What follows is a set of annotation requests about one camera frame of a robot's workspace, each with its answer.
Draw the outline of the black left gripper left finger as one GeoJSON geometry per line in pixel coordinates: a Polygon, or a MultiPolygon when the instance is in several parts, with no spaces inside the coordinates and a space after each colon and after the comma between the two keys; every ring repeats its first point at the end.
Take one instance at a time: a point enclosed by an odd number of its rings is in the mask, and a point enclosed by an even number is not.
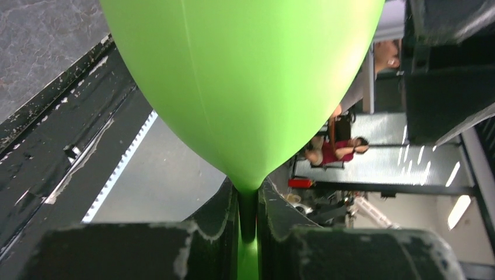
{"type": "Polygon", "coordinates": [[[191,242],[186,279],[236,279],[238,193],[226,178],[219,190],[187,221],[197,229],[191,242]]]}

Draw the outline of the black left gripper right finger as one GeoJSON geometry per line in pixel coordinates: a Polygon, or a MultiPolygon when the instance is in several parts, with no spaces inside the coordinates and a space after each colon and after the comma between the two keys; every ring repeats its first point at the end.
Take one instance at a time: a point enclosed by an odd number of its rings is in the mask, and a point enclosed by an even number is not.
{"type": "Polygon", "coordinates": [[[260,279],[307,279],[301,270],[301,243],[293,233],[318,228],[296,210],[266,178],[258,190],[257,245],[260,279]]]}

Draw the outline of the green plastic wine glass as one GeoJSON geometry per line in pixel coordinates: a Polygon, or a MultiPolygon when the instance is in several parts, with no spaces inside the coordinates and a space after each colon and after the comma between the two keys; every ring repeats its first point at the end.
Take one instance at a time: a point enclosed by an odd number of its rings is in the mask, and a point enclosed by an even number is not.
{"type": "Polygon", "coordinates": [[[239,195],[245,244],[258,190],[336,109],[383,1],[101,1],[115,44],[168,127],[239,195]]]}

